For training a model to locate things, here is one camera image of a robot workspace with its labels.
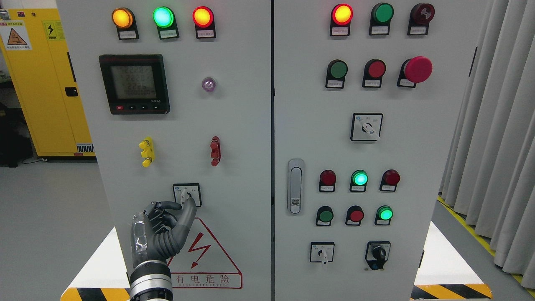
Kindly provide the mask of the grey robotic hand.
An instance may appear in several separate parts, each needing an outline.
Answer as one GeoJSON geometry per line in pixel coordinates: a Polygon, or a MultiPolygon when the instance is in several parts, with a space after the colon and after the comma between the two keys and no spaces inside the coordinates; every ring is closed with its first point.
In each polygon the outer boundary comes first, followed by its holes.
{"type": "Polygon", "coordinates": [[[165,262],[180,253],[196,217],[195,200],[155,202],[132,218],[132,265],[149,260],[165,262]]]}

